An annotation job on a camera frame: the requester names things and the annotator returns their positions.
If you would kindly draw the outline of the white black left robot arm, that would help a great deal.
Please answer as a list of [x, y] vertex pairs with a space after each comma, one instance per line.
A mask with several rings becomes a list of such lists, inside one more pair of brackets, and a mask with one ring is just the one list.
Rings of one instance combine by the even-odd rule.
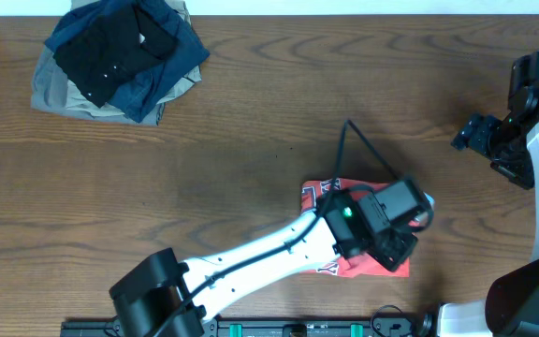
[[407, 182], [329, 191], [284, 228], [214, 256], [142, 260], [109, 291], [127, 336], [200, 336], [226, 307], [258, 289], [340, 257], [369, 255], [396, 271], [413, 252], [432, 202]]

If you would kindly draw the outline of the red orange t-shirt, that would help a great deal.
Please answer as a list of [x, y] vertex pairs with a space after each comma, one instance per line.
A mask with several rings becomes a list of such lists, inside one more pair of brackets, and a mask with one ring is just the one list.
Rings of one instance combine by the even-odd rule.
[[[317, 199], [322, 197], [330, 188], [329, 180], [307, 181], [301, 189], [301, 212], [307, 212], [317, 207]], [[349, 259], [339, 257], [305, 273], [320, 273], [342, 278], [357, 276], [386, 276], [408, 278], [410, 276], [410, 259], [407, 258], [395, 271], [388, 271], [372, 256], [363, 253]]]

